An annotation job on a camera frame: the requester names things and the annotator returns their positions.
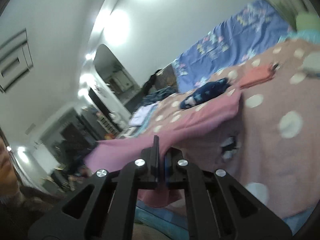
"ceiling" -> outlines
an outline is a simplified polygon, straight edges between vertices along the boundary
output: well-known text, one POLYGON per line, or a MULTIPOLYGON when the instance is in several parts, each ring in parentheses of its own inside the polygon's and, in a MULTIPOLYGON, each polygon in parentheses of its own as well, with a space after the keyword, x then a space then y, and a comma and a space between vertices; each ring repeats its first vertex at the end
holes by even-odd
POLYGON ((59 109, 77 102, 87 42, 103 2, 10 0, 6 6, 0 16, 0 45, 26 29, 34 65, 0 94, 0 127, 10 144, 28 144, 25 132, 31 125, 35 133, 59 109))

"pink blanket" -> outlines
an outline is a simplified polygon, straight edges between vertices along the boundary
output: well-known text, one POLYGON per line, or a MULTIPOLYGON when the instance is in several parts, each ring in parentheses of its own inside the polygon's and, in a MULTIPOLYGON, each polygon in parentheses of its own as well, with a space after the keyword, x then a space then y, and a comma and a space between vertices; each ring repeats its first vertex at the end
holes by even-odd
MULTIPOLYGON (((104 168, 109 172, 120 170, 128 162, 139 158, 141 150, 152 146, 153 136, 159 136, 160 165, 163 166, 167 150, 180 141, 201 137, 232 119, 238 112, 241 92, 230 87, 226 93, 199 106, 180 111, 179 103, 185 95, 171 102, 170 115, 158 115, 157 125, 137 138, 115 139, 100 142, 99 146, 86 158, 86 165, 92 170, 104 168)), ((178 191, 167 190, 161 185, 157 190, 140 190, 138 198, 152 207, 164 207, 180 198, 178 191)))
MULTIPOLYGON (((280 68, 272 80, 242 90, 244 106, 235 118, 175 147, 203 170, 223 168, 244 186, 263 184, 266 206, 285 218, 320 198, 320 79, 301 72, 301 66, 319 65, 320 46, 303 40, 279 43, 245 64, 215 73, 210 81, 228 76, 237 83, 251 69, 275 62, 280 68), (221 143, 227 136, 236 136, 240 144, 224 162, 221 143)), ((155 125, 152 118, 150 129, 155 125)))

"blue fabric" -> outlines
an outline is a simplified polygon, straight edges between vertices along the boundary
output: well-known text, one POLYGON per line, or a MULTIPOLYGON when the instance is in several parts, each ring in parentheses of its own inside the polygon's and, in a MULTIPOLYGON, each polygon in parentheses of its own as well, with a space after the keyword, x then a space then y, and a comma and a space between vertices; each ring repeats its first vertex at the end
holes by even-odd
POLYGON ((180 103, 180 108, 187 109, 207 102, 210 99, 223 94, 228 87, 230 87, 228 78, 223 78, 215 82, 208 82, 194 91, 192 95, 186 97, 186 99, 180 103))
POLYGON ((290 30, 266 0, 248 4, 172 62, 179 92, 198 88, 218 70, 264 52, 290 30))
POLYGON ((172 95, 175 92, 175 89, 172 87, 162 88, 152 94, 145 96, 136 108, 138 109, 140 106, 149 106, 157 101, 161 101, 167 98, 169 95, 172 95))
POLYGON ((175 224, 163 220, 160 217, 142 209, 138 206, 136 207, 136 212, 134 215, 135 220, 138 220, 145 225, 158 230, 172 240, 188 240, 189 232, 188 230, 181 228, 175 224))
POLYGON ((284 42, 287 39, 291 40, 305 40, 313 44, 320 44, 320 32, 317 30, 303 30, 299 32, 289 32, 287 35, 280 37, 279 42, 284 42))
POLYGON ((296 214, 292 217, 284 218, 283 221, 290 227, 292 234, 295 234, 304 225, 313 210, 314 207, 308 208, 304 212, 296 214))

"silver bolt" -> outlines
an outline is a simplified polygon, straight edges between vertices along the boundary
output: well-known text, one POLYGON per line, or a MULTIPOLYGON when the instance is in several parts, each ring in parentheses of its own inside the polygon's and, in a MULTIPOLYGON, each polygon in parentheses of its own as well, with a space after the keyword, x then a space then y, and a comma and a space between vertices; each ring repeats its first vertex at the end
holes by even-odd
POLYGON ((99 178, 102 178, 102 177, 105 177, 108 174, 108 172, 104 169, 100 169, 96 172, 96 174, 99 178))
POLYGON ((188 165, 188 161, 187 160, 178 160, 178 165, 179 166, 187 166, 188 165))
POLYGON ((134 161, 134 164, 137 165, 137 166, 139 166, 139 167, 145 165, 145 163, 146 163, 146 162, 145 162, 144 159, 138 159, 138 160, 135 160, 135 161, 134 161))
POLYGON ((227 173, 225 170, 222 170, 222 169, 216 170, 216 175, 219 177, 224 177, 226 174, 227 173))

